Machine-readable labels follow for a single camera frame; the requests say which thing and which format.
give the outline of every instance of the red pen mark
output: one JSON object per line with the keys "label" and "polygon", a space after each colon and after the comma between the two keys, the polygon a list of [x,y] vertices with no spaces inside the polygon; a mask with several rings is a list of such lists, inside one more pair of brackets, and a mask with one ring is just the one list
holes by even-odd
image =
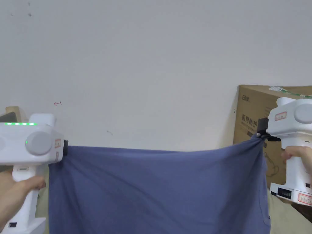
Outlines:
{"label": "red pen mark", "polygon": [[60,101],[60,102],[58,102],[58,103],[56,103],[56,102],[54,103],[54,105],[56,105],[56,106],[57,106],[57,104],[61,104],[61,105],[62,105],[61,101]]}

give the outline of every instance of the gripper handle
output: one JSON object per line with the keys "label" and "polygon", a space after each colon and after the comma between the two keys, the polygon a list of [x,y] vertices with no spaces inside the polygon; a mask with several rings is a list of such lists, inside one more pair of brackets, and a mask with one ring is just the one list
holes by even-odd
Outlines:
{"label": "gripper handle", "polygon": [[[22,166],[15,165],[13,167],[13,179],[18,182],[27,180],[36,175],[43,175],[44,165],[36,166]],[[21,209],[16,215],[7,223],[6,229],[14,228],[14,231],[26,230],[29,224],[35,219],[37,207],[38,191],[31,191],[25,199]]]}

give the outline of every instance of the device base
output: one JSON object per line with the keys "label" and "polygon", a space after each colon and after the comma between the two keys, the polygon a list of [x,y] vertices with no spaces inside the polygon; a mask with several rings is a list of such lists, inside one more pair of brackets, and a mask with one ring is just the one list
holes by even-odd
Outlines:
{"label": "device base", "polygon": [[1,234],[43,234],[46,227],[46,218],[35,218],[27,227],[26,230],[16,229],[15,227],[7,226]]}
{"label": "device base", "polygon": [[288,201],[312,207],[312,194],[310,193],[301,192],[289,188],[286,185],[275,183],[271,183],[270,192],[271,194]]}

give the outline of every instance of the gray circular knob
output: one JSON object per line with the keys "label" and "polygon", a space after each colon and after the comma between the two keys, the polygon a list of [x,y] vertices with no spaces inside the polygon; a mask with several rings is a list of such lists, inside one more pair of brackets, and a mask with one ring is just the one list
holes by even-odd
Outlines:
{"label": "gray circular knob", "polygon": [[50,151],[52,139],[46,132],[33,132],[27,137],[25,146],[27,151],[33,155],[44,155]]}
{"label": "gray circular knob", "polygon": [[312,124],[312,104],[302,104],[295,109],[295,120],[302,124]]}

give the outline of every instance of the white wall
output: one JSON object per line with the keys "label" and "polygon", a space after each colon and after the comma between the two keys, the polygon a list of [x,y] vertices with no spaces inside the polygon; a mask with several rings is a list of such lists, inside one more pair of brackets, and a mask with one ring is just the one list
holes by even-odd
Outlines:
{"label": "white wall", "polygon": [[52,112],[71,145],[229,145],[239,84],[311,85],[311,9],[300,0],[2,0],[0,110]]}

